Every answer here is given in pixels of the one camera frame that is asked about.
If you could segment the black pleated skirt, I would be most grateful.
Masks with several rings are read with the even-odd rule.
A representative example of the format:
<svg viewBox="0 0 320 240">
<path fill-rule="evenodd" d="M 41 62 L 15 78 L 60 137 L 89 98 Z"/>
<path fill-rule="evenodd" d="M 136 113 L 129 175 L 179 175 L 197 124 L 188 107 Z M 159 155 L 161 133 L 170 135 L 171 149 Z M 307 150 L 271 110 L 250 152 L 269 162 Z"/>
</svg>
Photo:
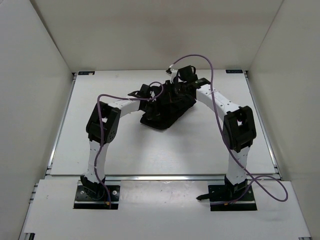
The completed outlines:
<svg viewBox="0 0 320 240">
<path fill-rule="evenodd" d="M 159 115 L 154 120 L 147 120 L 143 116 L 140 119 L 141 124 L 156 130 L 168 129 L 170 126 L 172 126 L 173 123 L 178 120 L 179 117 L 181 117 L 189 108 L 191 108 L 196 103 L 190 101 L 164 102 L 164 84 L 162 84 L 162 94 L 156 98 Z"/>
</svg>

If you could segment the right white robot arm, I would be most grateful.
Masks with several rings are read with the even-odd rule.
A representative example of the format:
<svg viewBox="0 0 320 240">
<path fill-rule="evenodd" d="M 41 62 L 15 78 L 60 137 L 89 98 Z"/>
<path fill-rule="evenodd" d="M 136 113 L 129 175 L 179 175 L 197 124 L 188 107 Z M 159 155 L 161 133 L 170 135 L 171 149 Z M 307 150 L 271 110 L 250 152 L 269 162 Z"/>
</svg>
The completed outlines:
<svg viewBox="0 0 320 240">
<path fill-rule="evenodd" d="M 212 79 L 198 78 L 190 65 L 178 70 L 170 65 L 166 73 L 170 76 L 172 84 L 177 84 L 178 80 L 184 84 L 191 84 L 195 99 L 214 112 L 222 140 L 229 152 L 224 195 L 229 200 L 236 200 L 248 184 L 247 158 L 257 137 L 252 109 L 227 99 L 215 90 Z"/>
</svg>

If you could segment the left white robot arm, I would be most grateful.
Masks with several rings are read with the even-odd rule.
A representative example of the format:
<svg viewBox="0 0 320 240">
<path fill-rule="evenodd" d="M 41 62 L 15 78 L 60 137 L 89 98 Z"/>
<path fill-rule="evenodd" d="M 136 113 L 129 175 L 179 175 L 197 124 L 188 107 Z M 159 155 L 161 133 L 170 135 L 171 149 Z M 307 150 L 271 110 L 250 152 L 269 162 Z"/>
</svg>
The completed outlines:
<svg viewBox="0 0 320 240">
<path fill-rule="evenodd" d="M 87 193 L 93 199 L 99 199 L 105 192 L 105 163 L 110 143 L 115 139 L 120 119 L 125 115 L 137 112 L 140 105 L 152 103 L 164 92 L 164 86 L 154 81 L 125 97 L 100 94 L 86 125 L 89 139 L 89 160 L 86 173 L 80 177 Z"/>
</svg>

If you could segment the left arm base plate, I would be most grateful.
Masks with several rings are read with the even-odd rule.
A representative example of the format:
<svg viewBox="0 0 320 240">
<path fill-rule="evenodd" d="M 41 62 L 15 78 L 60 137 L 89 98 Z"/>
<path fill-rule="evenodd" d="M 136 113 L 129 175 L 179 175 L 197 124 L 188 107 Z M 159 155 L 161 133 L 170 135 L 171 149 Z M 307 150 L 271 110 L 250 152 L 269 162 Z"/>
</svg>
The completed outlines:
<svg viewBox="0 0 320 240">
<path fill-rule="evenodd" d="M 105 193 L 105 188 L 99 193 L 94 193 L 82 184 L 78 184 L 73 208 L 81 210 L 117 210 L 120 200 L 120 185 L 107 185 L 110 193 L 110 199 L 108 194 Z"/>
</svg>

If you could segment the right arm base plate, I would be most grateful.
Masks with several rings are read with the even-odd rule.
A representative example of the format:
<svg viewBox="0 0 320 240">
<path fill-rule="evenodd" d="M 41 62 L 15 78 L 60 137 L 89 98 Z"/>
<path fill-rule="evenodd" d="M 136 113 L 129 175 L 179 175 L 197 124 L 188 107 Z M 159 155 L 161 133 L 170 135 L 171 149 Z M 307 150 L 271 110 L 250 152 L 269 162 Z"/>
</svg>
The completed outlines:
<svg viewBox="0 0 320 240">
<path fill-rule="evenodd" d="M 208 193 L 196 197 L 198 201 L 209 200 L 211 212 L 257 211 L 255 195 L 250 185 L 232 193 L 226 184 L 209 184 Z"/>
</svg>

